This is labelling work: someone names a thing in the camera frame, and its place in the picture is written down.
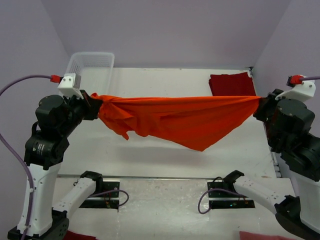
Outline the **orange t-shirt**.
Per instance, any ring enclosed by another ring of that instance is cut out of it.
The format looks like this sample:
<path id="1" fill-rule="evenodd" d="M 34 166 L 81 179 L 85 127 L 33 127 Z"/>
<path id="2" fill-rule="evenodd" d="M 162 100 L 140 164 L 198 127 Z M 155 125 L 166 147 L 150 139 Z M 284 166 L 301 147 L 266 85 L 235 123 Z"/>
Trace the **orange t-shirt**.
<path id="1" fill-rule="evenodd" d="M 101 100 L 99 119 L 128 140 L 128 132 L 203 152 L 239 127 L 259 106 L 259 96 L 133 97 Z"/>

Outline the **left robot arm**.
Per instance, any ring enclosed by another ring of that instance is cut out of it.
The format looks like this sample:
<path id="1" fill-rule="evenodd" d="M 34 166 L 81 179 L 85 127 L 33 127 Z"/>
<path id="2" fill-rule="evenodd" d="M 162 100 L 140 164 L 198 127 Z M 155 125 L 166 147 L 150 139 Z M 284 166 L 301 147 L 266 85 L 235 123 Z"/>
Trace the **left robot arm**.
<path id="1" fill-rule="evenodd" d="M 90 196 L 103 193 L 102 175 L 85 171 L 53 205 L 56 179 L 70 145 L 68 137 L 82 121 L 97 119 L 103 103 L 84 90 L 80 93 L 80 97 L 50 95 L 39 101 L 22 161 L 27 169 L 23 212 L 18 225 L 8 232 L 9 240 L 62 240 L 75 211 Z"/>

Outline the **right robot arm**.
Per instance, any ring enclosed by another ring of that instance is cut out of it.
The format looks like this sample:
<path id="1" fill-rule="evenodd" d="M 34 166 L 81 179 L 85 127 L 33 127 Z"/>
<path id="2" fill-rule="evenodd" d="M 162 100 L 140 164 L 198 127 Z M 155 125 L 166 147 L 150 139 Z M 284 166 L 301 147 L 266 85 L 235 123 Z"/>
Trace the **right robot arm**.
<path id="1" fill-rule="evenodd" d="M 298 196 L 264 187 L 235 170 L 224 179 L 227 196 L 248 197 L 268 209 L 289 233 L 304 240 L 320 238 L 320 139 L 310 134 L 315 114 L 302 100 L 275 89 L 259 101 L 254 117 L 266 128 L 270 150 L 280 154 L 296 178 Z"/>

